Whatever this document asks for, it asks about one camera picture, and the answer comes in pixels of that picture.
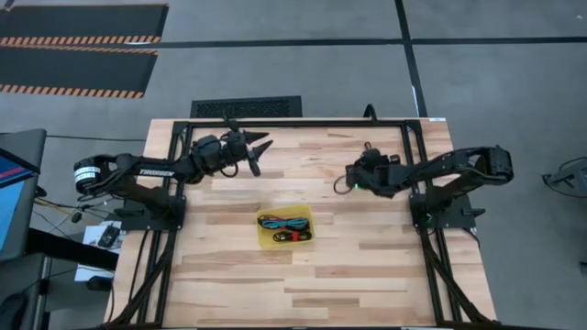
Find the white label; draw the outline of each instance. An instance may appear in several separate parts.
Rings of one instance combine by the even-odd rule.
[[[138,175],[150,175],[150,176],[173,176],[175,172],[170,170],[140,170]]]
[[[83,173],[80,175],[76,175],[75,176],[75,182],[78,182],[79,180],[83,180],[83,179],[94,179],[95,178],[95,173]]]
[[[87,172],[99,173],[100,172],[100,169],[99,168],[96,168],[96,167],[93,167],[93,166],[83,167],[83,168],[80,168],[77,171],[75,171],[73,173],[73,176],[78,176],[80,174],[84,174],[84,173],[87,173]]]

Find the metal bracket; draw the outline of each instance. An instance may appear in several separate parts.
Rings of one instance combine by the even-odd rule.
[[[440,211],[428,212],[426,195],[414,193],[410,196],[410,209],[414,226],[427,228],[474,228],[475,217],[485,213],[483,209],[471,208],[467,195],[452,200],[448,207]]]
[[[125,200],[124,206],[114,211],[116,216],[109,217],[108,220],[120,221],[120,229],[124,231],[180,230],[185,215],[185,197],[177,198],[173,208],[174,212],[169,214],[154,214],[142,203]]]

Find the small black device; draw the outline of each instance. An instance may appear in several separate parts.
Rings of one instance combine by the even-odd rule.
[[[98,241],[98,247],[100,248],[111,248],[116,242],[116,239],[120,235],[120,228],[113,225],[109,225],[102,233],[100,240]]]
[[[0,304],[0,329],[19,330],[27,309],[27,295],[14,293]]]

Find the white paper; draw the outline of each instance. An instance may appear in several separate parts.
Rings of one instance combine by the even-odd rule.
[[[122,245],[122,240],[124,239],[122,233],[120,233],[116,239],[116,242],[114,242],[111,248],[98,247],[98,241],[100,240],[100,237],[102,237],[102,234],[110,225],[120,228],[119,221],[103,221],[100,225],[87,226],[85,228],[85,233],[83,234],[83,243],[85,245],[107,249],[110,252],[120,254],[120,246]],[[114,273],[108,270],[102,270],[81,264],[78,265],[78,269],[75,271],[75,281],[89,281],[93,276],[100,276],[111,279],[114,277]]]

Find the butcher block tabletop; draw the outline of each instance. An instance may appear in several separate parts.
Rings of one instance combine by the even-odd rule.
[[[167,157],[176,120],[151,122],[145,156]],[[421,119],[421,124],[430,159],[452,150],[447,122]],[[187,210],[175,245],[163,326],[434,325],[408,192],[386,199],[362,190],[346,195],[333,191],[334,180],[360,156],[367,141],[384,154],[399,154],[405,163],[400,129],[246,129],[270,133],[256,144],[273,140],[260,159],[260,177],[253,177],[243,162],[236,178],[217,175],[185,185]],[[194,139],[226,132],[226,128],[198,127]],[[417,155],[415,137],[411,139]],[[138,182],[161,184],[153,178]],[[257,211],[300,204],[312,208],[315,239],[261,248]],[[127,304],[143,233],[125,237],[114,282],[115,317]],[[459,229],[445,230],[445,235],[455,280],[483,314],[494,318],[477,243]],[[135,292],[144,279],[150,238],[147,242]],[[152,291],[147,321],[155,314],[158,285]],[[445,318],[450,319],[440,278],[438,286]]]

